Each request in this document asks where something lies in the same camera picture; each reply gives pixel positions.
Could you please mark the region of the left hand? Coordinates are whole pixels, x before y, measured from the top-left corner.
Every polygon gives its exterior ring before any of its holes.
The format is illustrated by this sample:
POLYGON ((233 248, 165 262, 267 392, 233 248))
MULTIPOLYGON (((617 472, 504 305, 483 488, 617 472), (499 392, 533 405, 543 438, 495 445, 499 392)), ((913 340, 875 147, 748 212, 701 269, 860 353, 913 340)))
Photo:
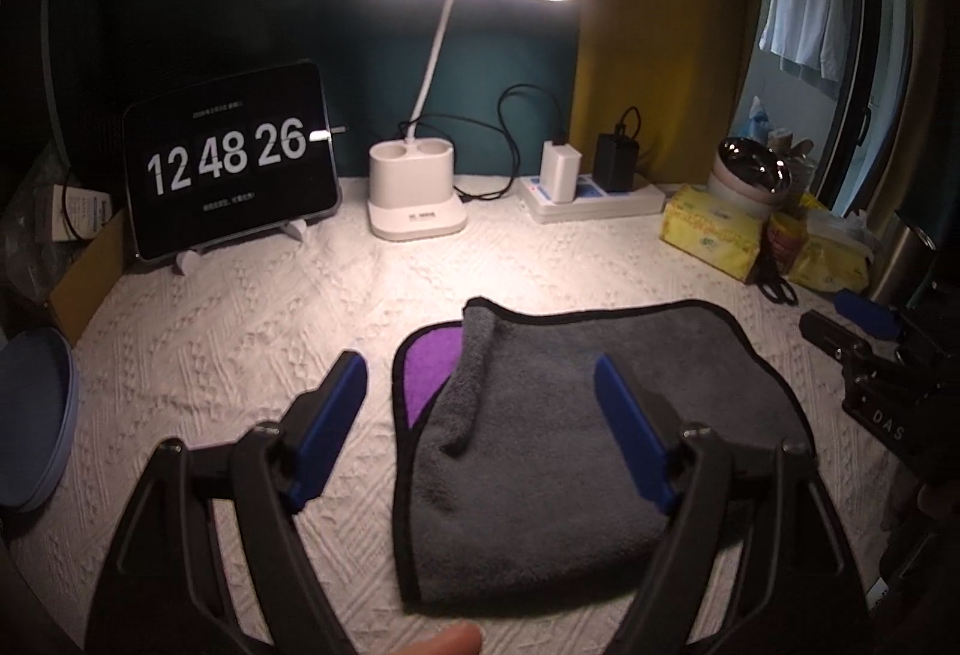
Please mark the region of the left hand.
POLYGON ((480 655, 482 647, 482 629, 477 624, 457 623, 397 650, 395 655, 480 655))

